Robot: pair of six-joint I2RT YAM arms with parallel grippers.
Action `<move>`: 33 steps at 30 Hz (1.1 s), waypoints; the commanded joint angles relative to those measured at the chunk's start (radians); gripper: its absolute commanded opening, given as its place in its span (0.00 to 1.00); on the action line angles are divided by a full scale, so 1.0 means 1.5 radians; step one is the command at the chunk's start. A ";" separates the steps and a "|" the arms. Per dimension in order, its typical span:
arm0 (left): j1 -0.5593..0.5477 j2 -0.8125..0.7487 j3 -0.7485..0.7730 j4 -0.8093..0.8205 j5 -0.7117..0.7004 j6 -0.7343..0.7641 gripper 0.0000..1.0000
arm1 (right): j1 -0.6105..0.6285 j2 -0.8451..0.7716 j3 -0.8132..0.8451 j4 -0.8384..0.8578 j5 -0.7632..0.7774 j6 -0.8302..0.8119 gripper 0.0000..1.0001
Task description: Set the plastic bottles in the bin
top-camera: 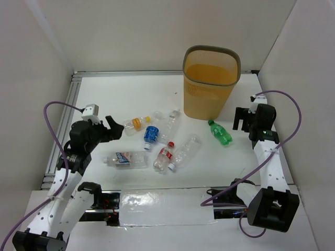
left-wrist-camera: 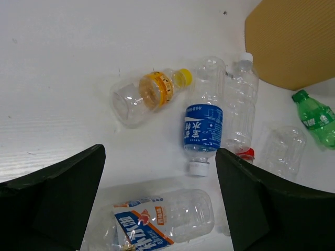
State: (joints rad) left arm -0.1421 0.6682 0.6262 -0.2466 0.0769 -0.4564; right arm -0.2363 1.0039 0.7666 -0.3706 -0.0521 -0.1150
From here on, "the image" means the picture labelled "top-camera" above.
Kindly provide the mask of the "blue label plastic bottle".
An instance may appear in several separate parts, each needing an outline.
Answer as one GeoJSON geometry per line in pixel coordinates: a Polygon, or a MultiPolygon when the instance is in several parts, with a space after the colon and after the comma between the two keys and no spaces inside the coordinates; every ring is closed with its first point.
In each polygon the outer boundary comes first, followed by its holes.
{"type": "Polygon", "coordinates": [[[153,125],[150,125],[146,128],[144,133],[144,149],[150,151],[152,146],[156,144],[159,134],[159,129],[153,125]]]}

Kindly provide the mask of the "clear bottle blue-white cap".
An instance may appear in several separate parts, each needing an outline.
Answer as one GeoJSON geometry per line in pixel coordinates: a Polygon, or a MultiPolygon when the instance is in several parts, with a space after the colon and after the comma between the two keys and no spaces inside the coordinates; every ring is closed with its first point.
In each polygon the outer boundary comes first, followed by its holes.
{"type": "Polygon", "coordinates": [[[174,152],[168,169],[176,172],[179,168],[185,167],[196,156],[202,142],[198,135],[190,134],[182,145],[174,152]]]}

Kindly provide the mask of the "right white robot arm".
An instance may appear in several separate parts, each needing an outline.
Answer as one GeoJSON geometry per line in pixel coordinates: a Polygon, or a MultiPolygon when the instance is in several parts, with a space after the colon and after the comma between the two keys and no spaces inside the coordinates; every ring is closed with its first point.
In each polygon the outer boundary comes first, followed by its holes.
{"type": "Polygon", "coordinates": [[[228,193],[234,205],[247,206],[247,220],[252,226],[287,232],[299,207],[299,196],[291,193],[284,177],[278,134],[272,130],[276,110],[266,104],[251,108],[236,108],[233,129],[242,123],[242,131],[248,133],[258,163],[261,187],[257,189],[249,181],[238,184],[228,193]]]}

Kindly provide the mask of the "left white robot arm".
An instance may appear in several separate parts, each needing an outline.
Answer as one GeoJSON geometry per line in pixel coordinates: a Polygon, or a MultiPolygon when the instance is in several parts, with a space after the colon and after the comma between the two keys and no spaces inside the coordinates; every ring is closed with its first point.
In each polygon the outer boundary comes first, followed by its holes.
{"type": "Polygon", "coordinates": [[[24,231],[16,231],[12,240],[15,250],[66,250],[71,231],[84,212],[103,206],[101,186],[82,178],[94,148],[122,136],[124,126],[111,116],[106,120],[108,128],[96,119],[72,124],[70,139],[56,165],[47,203],[36,210],[35,218],[24,231]]]}

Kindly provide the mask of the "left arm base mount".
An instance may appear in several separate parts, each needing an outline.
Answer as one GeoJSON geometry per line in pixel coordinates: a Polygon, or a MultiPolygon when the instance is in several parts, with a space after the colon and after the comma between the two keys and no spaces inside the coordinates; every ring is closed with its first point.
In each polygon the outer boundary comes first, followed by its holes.
{"type": "Polygon", "coordinates": [[[103,222],[107,226],[119,226],[120,191],[102,191],[96,206],[89,207],[80,222],[103,222]]]}

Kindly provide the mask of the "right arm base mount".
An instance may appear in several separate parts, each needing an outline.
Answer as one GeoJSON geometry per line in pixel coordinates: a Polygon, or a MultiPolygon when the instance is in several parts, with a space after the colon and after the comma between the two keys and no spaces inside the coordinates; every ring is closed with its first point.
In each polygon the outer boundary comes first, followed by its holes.
{"type": "Polygon", "coordinates": [[[214,206],[214,219],[237,219],[245,212],[245,204],[242,199],[236,195],[236,188],[226,194],[215,198],[212,203],[224,203],[223,207],[214,206]]]}

